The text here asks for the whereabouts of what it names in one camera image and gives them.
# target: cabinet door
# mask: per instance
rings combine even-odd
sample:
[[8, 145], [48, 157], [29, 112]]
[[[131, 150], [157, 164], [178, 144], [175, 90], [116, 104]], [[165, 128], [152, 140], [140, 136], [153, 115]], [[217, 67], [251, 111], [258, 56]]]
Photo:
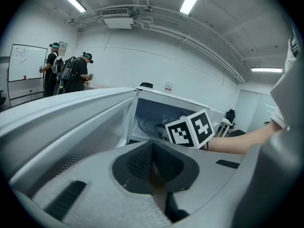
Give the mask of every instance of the cabinet door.
[[256, 111], [258, 102], [258, 93], [243, 91], [241, 90], [237, 99], [237, 105], [235, 109], [235, 119], [236, 124], [233, 130], [242, 130], [248, 132], [248, 128], [253, 119], [253, 115]]
[[28, 193], [41, 178], [45, 183], [91, 154], [125, 145], [135, 93], [89, 90], [1, 113], [0, 161], [10, 184]]
[[259, 129], [264, 126], [264, 122], [269, 122], [270, 116], [277, 108], [275, 101], [269, 95], [259, 95], [255, 114], [253, 115], [248, 132]]

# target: black rubber mat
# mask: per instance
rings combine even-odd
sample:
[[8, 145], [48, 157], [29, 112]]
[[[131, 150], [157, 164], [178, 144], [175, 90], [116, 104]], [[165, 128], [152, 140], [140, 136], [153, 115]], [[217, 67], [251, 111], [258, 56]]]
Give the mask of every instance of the black rubber mat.
[[199, 165], [189, 156], [161, 142], [148, 141], [119, 156], [112, 165], [113, 175], [129, 192], [152, 194], [148, 183], [152, 163], [171, 193], [188, 189], [200, 171]]
[[216, 164], [224, 165], [224, 166], [227, 166], [227, 167], [231, 167], [233, 169], [237, 169], [240, 163], [226, 161], [226, 160], [218, 160], [216, 162]]
[[85, 187], [86, 183], [82, 181], [77, 180], [72, 182], [45, 208], [44, 211], [55, 219], [62, 221]]

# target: office chair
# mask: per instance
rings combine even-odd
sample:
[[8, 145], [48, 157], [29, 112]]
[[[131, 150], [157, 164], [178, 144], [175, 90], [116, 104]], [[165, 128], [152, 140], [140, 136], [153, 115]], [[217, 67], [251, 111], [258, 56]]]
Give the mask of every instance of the office chair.
[[242, 130], [235, 130], [229, 134], [229, 137], [236, 137], [236, 136], [241, 136], [244, 134], [246, 134], [246, 133], [243, 132]]
[[232, 109], [230, 109], [228, 112], [226, 112], [226, 119], [228, 121], [230, 121], [231, 123], [233, 122], [233, 119], [236, 117], [234, 113], [235, 113], [235, 111]]
[[140, 85], [140, 86], [143, 86], [143, 87], [147, 87], [147, 88], [151, 88], [151, 89], [153, 89], [153, 84], [146, 83], [146, 82], [141, 83], [141, 85]]

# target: white cabinet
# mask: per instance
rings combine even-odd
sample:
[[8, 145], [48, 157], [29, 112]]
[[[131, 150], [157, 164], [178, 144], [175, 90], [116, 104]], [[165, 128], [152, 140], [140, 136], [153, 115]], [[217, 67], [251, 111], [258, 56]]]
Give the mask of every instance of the white cabinet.
[[12, 187], [31, 196], [83, 158], [129, 140], [159, 139], [155, 125], [202, 109], [216, 131], [223, 113], [145, 87], [88, 90], [16, 106], [0, 114], [2, 170]]
[[0, 162], [27, 195], [69, 166], [126, 144], [134, 88], [91, 90], [13, 107], [0, 114]]
[[137, 87], [136, 111], [131, 116], [130, 140], [160, 139], [162, 125], [206, 109], [216, 132], [224, 114], [191, 99], [162, 93], [146, 87]]

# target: ceiling duct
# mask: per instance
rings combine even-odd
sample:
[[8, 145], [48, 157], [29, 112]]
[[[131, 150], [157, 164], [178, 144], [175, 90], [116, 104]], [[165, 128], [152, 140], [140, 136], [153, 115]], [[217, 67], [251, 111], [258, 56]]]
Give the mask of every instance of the ceiling duct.
[[108, 17], [129, 17], [130, 10], [129, 9], [109, 9], [101, 11], [101, 15], [103, 18]]
[[105, 18], [104, 22], [111, 29], [131, 29], [133, 24], [133, 18]]

